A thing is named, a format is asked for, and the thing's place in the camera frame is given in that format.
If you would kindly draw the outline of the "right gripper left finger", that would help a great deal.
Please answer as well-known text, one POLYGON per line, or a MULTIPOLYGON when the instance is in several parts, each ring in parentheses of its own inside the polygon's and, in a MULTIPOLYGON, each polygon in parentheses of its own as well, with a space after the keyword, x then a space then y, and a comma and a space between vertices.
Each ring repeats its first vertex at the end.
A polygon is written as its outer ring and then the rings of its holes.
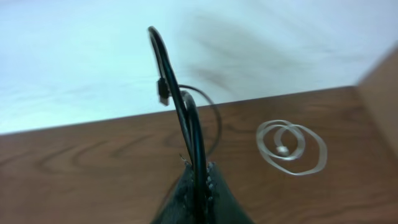
POLYGON ((177 184, 166 197, 160 211, 151 224, 192 224, 195 223, 193 202, 193 169, 185 164, 185 169, 177 184))

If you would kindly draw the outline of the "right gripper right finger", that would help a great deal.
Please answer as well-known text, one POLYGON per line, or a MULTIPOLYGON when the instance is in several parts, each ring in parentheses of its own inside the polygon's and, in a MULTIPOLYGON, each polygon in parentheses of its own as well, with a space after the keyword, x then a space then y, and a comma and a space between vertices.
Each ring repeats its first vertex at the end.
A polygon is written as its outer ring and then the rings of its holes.
POLYGON ((215 162, 210 162, 208 164, 207 173, 208 223, 254 224, 231 193, 215 162))

